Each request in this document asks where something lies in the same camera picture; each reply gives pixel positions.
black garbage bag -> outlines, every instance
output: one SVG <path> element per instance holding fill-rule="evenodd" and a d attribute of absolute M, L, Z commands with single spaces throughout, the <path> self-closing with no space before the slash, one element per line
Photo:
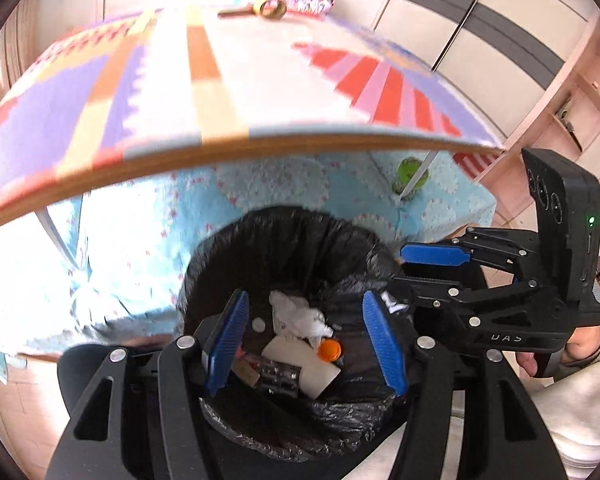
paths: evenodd
<path fill-rule="evenodd" d="M 230 374 L 214 398 L 202 399 L 213 428 L 271 458 L 304 462 L 343 455 L 371 440 L 391 415 L 387 387 L 362 319 L 362 296 L 399 272 L 390 251 L 370 231 L 320 212 L 279 206 L 248 213 L 201 243 L 178 298 L 180 334 L 193 334 L 222 312 L 235 288 L 249 295 L 242 347 L 260 354 L 275 336 L 269 293 L 307 298 L 342 345 L 341 373 L 317 400 L 266 396 Z"/>

dark stripe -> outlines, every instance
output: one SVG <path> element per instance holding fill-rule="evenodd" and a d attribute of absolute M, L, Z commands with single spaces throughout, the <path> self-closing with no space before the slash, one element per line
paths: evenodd
<path fill-rule="evenodd" d="M 409 0 L 459 23 L 471 0 Z M 464 28 L 515 63 L 547 89 L 564 61 L 544 43 L 505 16 L 478 3 Z"/>

light blue tablecloth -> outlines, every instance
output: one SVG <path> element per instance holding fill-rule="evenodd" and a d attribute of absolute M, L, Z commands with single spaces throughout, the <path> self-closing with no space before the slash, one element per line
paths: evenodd
<path fill-rule="evenodd" d="M 352 221 L 398 246 L 439 240 L 473 222 L 489 226 L 495 199 L 439 153 L 416 196 L 391 190 L 400 161 L 425 152 L 323 153 L 219 164 L 98 189 L 50 208 L 72 251 L 69 269 L 36 218 L 0 228 L 0 350 L 62 352 L 170 332 L 192 252 L 250 210 L 301 205 Z"/>

blue gripper pad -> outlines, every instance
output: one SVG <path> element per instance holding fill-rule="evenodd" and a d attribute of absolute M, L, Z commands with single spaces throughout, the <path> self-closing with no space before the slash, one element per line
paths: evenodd
<path fill-rule="evenodd" d="M 249 319 L 249 295 L 236 290 L 227 303 L 219 327 L 208 346 L 205 390 L 212 397 L 226 384 L 234 362 L 235 353 L 242 343 L 242 336 Z"/>
<path fill-rule="evenodd" d="M 457 267 L 471 259 L 463 248 L 447 245 L 406 244 L 400 256 L 408 264 L 440 265 Z"/>
<path fill-rule="evenodd" d="M 370 290 L 366 291 L 362 299 L 362 317 L 366 331 L 376 351 L 384 382 L 395 390 L 396 395 L 401 396 L 406 393 L 408 387 L 404 375 L 404 353 L 389 327 L 383 309 L 390 316 L 386 305 L 379 302 Z"/>

camera lens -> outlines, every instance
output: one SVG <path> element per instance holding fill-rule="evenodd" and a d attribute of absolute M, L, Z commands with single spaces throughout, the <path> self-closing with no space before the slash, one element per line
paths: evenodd
<path fill-rule="evenodd" d="M 538 176 L 536 181 L 536 191 L 538 192 L 538 200 L 542 204 L 542 207 L 549 209 L 549 193 L 546 190 L 544 180 L 540 176 Z"/>
<path fill-rule="evenodd" d="M 531 189 L 531 193 L 536 190 L 536 180 L 534 179 L 534 174 L 531 173 L 531 170 L 526 170 L 526 179 L 529 181 L 529 189 Z"/>
<path fill-rule="evenodd" d="M 551 193 L 551 213 L 554 215 L 554 220 L 557 224 L 562 223 L 562 206 L 560 199 L 555 193 Z"/>

